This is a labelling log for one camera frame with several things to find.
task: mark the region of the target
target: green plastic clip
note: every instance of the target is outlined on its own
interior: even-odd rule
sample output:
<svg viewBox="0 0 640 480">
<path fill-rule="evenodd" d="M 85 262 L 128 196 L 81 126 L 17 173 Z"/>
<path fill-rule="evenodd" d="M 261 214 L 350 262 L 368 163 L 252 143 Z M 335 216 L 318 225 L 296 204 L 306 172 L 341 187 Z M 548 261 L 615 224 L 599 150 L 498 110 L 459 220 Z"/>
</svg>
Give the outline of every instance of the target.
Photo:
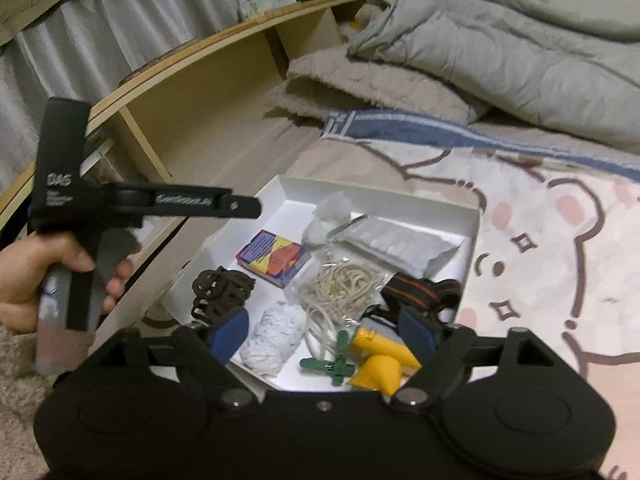
<svg viewBox="0 0 640 480">
<path fill-rule="evenodd" d="M 347 348 L 349 347 L 349 333 L 346 330 L 340 330 L 335 341 L 335 360 L 324 361 L 322 359 L 313 359 L 312 357 L 300 359 L 300 366 L 305 370 L 313 370 L 333 378 L 334 386 L 342 386 L 342 382 L 347 377 L 351 377 L 356 367 L 347 364 Z"/>
</svg>

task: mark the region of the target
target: bed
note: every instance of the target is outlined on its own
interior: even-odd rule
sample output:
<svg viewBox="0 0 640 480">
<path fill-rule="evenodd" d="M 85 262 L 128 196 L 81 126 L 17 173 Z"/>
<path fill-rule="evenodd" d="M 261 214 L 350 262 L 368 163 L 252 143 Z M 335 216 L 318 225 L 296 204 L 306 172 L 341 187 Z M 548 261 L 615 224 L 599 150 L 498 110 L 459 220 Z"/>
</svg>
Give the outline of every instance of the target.
<svg viewBox="0 0 640 480">
<path fill-rule="evenodd" d="M 478 247 L 457 321 L 481 335 L 534 329 L 616 412 L 602 472 L 640 476 L 632 452 L 640 438 L 639 157 L 490 111 L 410 69 L 367 61 L 352 66 L 348 84 L 336 81 L 346 59 L 337 23 L 353 20 L 363 2 L 296 4 L 187 46 L 96 105 L 88 133 L 108 128 L 152 182 L 254 194 L 287 173 L 477 207 Z M 28 197 L 32 172 L 0 198 L 0 225 Z M 136 260 L 145 271 L 96 346 L 132 324 L 148 335 L 170 330 L 170 317 L 149 306 L 223 225 L 150 225 Z"/>
</svg>

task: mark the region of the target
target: gray handle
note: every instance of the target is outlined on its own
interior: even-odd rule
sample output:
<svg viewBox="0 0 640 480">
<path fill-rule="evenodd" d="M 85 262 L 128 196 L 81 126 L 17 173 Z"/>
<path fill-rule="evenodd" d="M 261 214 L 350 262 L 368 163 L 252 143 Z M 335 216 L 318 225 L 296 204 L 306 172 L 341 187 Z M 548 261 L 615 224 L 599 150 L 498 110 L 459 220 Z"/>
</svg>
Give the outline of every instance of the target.
<svg viewBox="0 0 640 480">
<path fill-rule="evenodd" d="M 42 374 L 59 374 L 77 368 L 87 356 L 98 328 L 107 282 L 115 275 L 118 263 L 129 256 L 137 244 L 126 229 L 107 229 L 102 233 L 92 272 L 91 297 L 86 330 L 66 327 L 69 296 L 75 273 L 62 264 L 53 264 L 42 283 L 38 307 L 36 368 Z"/>
</svg>

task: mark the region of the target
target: curtain fold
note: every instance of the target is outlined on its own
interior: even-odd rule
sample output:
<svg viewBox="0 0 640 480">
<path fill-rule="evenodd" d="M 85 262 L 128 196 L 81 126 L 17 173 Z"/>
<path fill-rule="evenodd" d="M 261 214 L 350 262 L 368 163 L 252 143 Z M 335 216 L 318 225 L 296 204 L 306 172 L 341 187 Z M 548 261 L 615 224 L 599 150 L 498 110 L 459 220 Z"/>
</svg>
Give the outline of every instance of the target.
<svg viewBox="0 0 640 480">
<path fill-rule="evenodd" d="M 50 96 L 97 103 L 130 72 L 238 22 L 238 0 L 64 0 L 0 54 L 0 192 L 34 159 Z"/>
</svg>

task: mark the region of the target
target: purple and yellow box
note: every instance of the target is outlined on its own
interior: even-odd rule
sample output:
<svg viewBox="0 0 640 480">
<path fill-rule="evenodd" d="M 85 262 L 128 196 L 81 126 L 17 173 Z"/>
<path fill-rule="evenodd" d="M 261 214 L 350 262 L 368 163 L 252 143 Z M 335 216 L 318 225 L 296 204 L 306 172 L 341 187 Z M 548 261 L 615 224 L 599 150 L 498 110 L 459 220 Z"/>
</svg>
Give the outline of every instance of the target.
<svg viewBox="0 0 640 480">
<path fill-rule="evenodd" d="M 264 229 L 236 255 L 241 267 L 280 288 L 287 286 L 309 258 L 302 245 Z"/>
</svg>

